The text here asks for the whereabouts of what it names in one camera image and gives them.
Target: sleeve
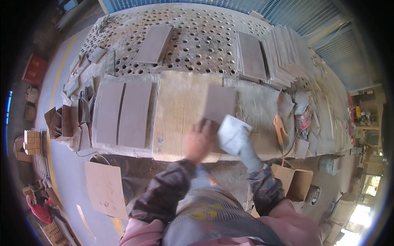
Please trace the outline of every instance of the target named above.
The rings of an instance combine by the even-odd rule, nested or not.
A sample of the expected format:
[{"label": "sleeve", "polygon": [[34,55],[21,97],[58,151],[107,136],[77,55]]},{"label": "sleeve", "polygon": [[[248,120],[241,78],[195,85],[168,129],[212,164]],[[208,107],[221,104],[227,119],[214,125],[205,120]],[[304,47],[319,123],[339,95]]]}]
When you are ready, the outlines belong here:
[{"label": "sleeve", "polygon": [[164,224],[160,220],[151,223],[137,219],[129,219],[126,232],[118,246],[159,245],[163,236]]},{"label": "sleeve", "polygon": [[178,201],[185,197],[194,176],[195,165],[190,161],[183,159],[171,163],[165,171],[151,180],[147,191],[136,200],[129,218],[147,223],[155,219],[164,224],[172,221]]},{"label": "sleeve", "polygon": [[286,246],[321,246],[322,233],[318,225],[295,211],[289,199],[281,201],[268,216],[259,218],[267,224]]},{"label": "sleeve", "polygon": [[256,211],[260,216],[268,215],[269,212],[285,199],[282,181],[275,178],[267,163],[248,175],[250,187],[253,193],[253,201]]}]

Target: yellow tool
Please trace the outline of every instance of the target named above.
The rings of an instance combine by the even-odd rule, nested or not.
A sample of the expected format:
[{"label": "yellow tool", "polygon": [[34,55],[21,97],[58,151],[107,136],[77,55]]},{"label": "yellow tool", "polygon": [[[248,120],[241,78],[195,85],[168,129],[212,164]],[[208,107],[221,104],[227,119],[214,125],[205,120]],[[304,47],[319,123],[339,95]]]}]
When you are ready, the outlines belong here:
[{"label": "yellow tool", "polygon": [[284,164],[284,153],[283,153],[284,147],[283,147],[283,139],[282,139],[281,130],[283,131],[283,133],[286,136],[288,136],[288,134],[284,130],[283,122],[282,122],[281,117],[279,115],[275,115],[275,118],[273,120],[273,125],[275,126],[276,135],[278,137],[279,149],[282,152],[282,166],[283,166],[283,164]]}]

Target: red box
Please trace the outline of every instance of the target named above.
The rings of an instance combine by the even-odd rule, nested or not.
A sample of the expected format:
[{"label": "red box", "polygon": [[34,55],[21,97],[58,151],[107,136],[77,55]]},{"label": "red box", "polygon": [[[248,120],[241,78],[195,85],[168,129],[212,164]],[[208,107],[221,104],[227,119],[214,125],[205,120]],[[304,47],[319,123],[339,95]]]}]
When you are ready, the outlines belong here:
[{"label": "red box", "polygon": [[23,74],[22,81],[36,86],[41,85],[44,78],[45,69],[46,61],[42,60],[35,54],[32,54]]}]

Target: bare hand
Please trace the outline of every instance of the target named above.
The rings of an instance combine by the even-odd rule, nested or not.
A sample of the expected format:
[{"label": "bare hand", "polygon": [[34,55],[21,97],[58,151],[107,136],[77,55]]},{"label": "bare hand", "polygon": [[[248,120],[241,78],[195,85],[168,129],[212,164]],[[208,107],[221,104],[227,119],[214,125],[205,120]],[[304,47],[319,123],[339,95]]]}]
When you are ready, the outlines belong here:
[{"label": "bare hand", "polygon": [[199,165],[212,152],[216,136],[212,135],[212,121],[202,119],[192,126],[186,139],[186,159]]}]

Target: pink sleeve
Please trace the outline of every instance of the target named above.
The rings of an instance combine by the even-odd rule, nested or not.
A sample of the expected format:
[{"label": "pink sleeve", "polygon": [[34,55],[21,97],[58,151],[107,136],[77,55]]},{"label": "pink sleeve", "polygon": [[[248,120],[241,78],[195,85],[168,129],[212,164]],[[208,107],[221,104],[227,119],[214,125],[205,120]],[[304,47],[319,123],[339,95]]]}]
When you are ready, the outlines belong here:
[{"label": "pink sleeve", "polygon": [[126,232],[118,246],[148,246],[159,245],[164,230],[164,224],[160,220],[154,220],[150,224],[130,218]]},{"label": "pink sleeve", "polygon": [[321,246],[322,233],[318,225],[294,210],[290,199],[281,201],[268,216],[259,218],[279,236],[286,246]]}]

